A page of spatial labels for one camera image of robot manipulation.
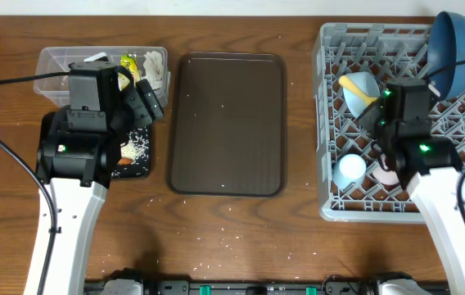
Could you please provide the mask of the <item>orange carrot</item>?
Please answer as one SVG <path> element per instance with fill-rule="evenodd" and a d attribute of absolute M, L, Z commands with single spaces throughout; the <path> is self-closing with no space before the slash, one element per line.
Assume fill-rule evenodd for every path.
<path fill-rule="evenodd" d="M 133 160 L 130 159 L 130 158 L 122 157 L 122 158 L 119 160 L 118 164 L 119 164 L 120 166 L 131 165 L 131 164 L 133 164 Z"/>

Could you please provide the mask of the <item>green yellow snack packet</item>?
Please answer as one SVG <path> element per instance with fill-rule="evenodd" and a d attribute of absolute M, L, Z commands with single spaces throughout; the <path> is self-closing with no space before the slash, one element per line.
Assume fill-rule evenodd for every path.
<path fill-rule="evenodd" d="M 129 54 L 122 55 L 120 58 L 120 64 L 131 74 L 134 84 L 141 79 L 135 56 Z M 118 74 L 118 81 L 120 90 L 127 87 L 130 82 L 130 80 L 121 73 Z"/>

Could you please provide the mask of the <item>dark blue plate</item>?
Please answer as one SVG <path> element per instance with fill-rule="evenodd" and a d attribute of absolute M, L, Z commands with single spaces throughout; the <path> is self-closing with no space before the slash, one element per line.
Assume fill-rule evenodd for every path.
<path fill-rule="evenodd" d="M 440 100 L 457 97 L 465 91 L 465 65 L 455 66 L 436 74 L 446 66 L 465 61 L 465 16 L 442 11 L 432 24 L 427 61 L 431 64 L 428 75 L 440 92 Z"/>

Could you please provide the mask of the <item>cream plastic spoon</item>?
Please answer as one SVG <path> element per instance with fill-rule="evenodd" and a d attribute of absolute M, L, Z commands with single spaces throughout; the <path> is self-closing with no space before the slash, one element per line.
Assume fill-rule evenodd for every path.
<path fill-rule="evenodd" d="M 354 95 L 356 95 L 360 100 L 362 100 L 366 106 L 377 100 L 377 97 L 369 97 L 365 94 L 347 75 L 343 75 L 339 78 L 338 83 L 344 89 L 348 89 Z"/>

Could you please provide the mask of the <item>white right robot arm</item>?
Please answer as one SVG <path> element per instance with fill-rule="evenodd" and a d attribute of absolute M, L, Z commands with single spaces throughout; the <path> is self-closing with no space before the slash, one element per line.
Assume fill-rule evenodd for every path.
<path fill-rule="evenodd" d="M 430 232 L 452 294 L 465 294 L 465 170 L 453 144 L 431 134 L 437 92 L 424 79 L 390 79 L 359 124 L 375 139 Z"/>

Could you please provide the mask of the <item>white paper wrapper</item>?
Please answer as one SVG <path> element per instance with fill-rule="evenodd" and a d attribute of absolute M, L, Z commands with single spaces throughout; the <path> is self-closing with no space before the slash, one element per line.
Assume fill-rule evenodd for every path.
<path fill-rule="evenodd" d="M 145 70 L 143 79 L 146 79 L 153 90 L 160 89 L 163 84 L 164 63 L 163 57 L 159 52 L 147 52 L 143 62 Z"/>

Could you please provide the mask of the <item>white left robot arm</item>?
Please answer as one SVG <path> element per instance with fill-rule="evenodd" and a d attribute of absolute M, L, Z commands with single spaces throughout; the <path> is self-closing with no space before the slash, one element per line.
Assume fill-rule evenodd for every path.
<path fill-rule="evenodd" d="M 81 294 L 120 147 L 163 116 L 151 82 L 105 61 L 70 64 L 69 104 L 43 118 L 38 230 L 26 294 Z"/>

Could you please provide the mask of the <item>light blue bowl with rice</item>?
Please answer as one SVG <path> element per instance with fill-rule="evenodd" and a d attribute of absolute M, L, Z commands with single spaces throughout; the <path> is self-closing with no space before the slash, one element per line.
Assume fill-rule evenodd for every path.
<path fill-rule="evenodd" d="M 377 81 L 368 72 L 343 75 L 338 82 L 342 87 L 345 103 L 354 117 L 359 117 L 380 96 Z"/>

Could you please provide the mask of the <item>pink plastic cup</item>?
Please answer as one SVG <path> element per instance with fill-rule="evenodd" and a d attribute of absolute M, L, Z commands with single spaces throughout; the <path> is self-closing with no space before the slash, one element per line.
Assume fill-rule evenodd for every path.
<path fill-rule="evenodd" d="M 384 185 L 397 185 L 400 182 L 393 170 L 385 171 L 380 165 L 373 170 L 372 175 Z"/>

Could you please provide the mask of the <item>light blue plastic cup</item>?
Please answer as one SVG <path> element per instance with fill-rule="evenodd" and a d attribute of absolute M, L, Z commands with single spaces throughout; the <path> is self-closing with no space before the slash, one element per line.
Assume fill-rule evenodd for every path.
<path fill-rule="evenodd" d="M 332 181 L 339 189 L 363 183 L 367 165 L 365 160 L 356 154 L 343 156 L 334 166 Z"/>

